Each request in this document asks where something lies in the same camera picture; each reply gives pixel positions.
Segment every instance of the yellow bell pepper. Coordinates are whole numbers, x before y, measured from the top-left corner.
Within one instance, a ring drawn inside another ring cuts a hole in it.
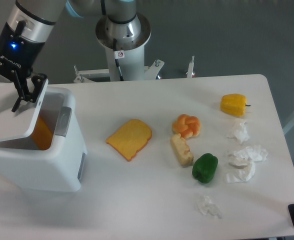
[[[247,98],[244,95],[234,93],[222,96],[220,103],[220,110],[224,113],[241,117],[246,112]]]

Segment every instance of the food item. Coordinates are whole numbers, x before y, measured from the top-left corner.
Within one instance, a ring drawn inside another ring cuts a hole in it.
[[[203,184],[209,183],[215,175],[218,165],[218,158],[211,153],[205,153],[194,163],[192,175]]]
[[[186,139],[181,137],[179,133],[171,137],[170,143],[182,166],[188,166],[194,161],[194,156],[186,144]]]
[[[139,119],[131,119],[107,138],[106,143],[130,162],[151,138],[152,130],[146,123]]]
[[[52,144],[53,133],[40,115],[30,136],[39,150],[47,150]]]
[[[175,134],[180,134],[184,139],[196,137],[202,128],[201,121],[195,116],[187,114],[180,115],[172,124],[172,130]]]
[[[220,102],[220,110],[224,113],[241,117],[246,112],[247,98],[244,95],[233,93],[222,96]]]

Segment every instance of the crumpled paper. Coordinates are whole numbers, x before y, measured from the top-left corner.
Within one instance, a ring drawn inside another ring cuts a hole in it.
[[[235,167],[245,167],[253,162],[263,162],[267,159],[268,152],[260,145],[247,146],[238,151],[228,152],[228,163]]]
[[[239,144],[243,144],[246,142],[250,137],[247,132],[247,127],[245,126],[246,120],[237,118],[235,119],[235,123],[232,128],[227,133],[227,138],[232,139],[236,138]]]
[[[210,213],[213,216],[218,216],[220,219],[222,218],[221,211],[215,204],[213,204],[209,196],[200,196],[197,199],[196,205],[204,216],[207,216],[207,214]]]
[[[255,174],[255,163],[267,159],[268,152],[260,145],[247,146],[238,151],[228,152],[228,163],[235,170],[226,174],[227,183],[239,183],[249,181]]]
[[[226,182],[229,184],[247,182],[255,174],[255,163],[251,161],[248,166],[241,169],[235,169],[226,174]]]

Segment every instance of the white table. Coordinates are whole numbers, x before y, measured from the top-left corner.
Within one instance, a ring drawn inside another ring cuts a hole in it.
[[[77,101],[76,116],[88,148],[82,187],[75,193],[20,189],[0,176],[0,240],[232,240],[294,235],[294,167],[266,78],[262,75],[62,84]],[[227,150],[241,149],[226,134],[235,118],[219,110],[221,97],[247,96],[244,146],[269,155],[247,183],[228,184]],[[213,181],[202,185],[182,168],[170,146],[180,114],[199,117],[202,130],[187,140],[195,159],[218,157]],[[127,162],[105,143],[129,119],[152,129],[144,149]],[[222,219],[203,216],[210,196]]]

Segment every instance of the black cable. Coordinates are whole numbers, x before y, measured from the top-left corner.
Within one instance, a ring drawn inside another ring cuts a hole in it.
[[[114,38],[114,39],[113,39],[113,44],[112,44],[112,48],[113,48],[113,51],[114,51],[114,52],[117,51],[116,44],[117,44],[117,39]],[[116,67],[118,68],[120,81],[124,81],[123,74],[122,74],[122,70],[121,70],[121,66],[119,65],[119,61],[118,61],[117,58],[115,58],[115,63],[116,63]]]

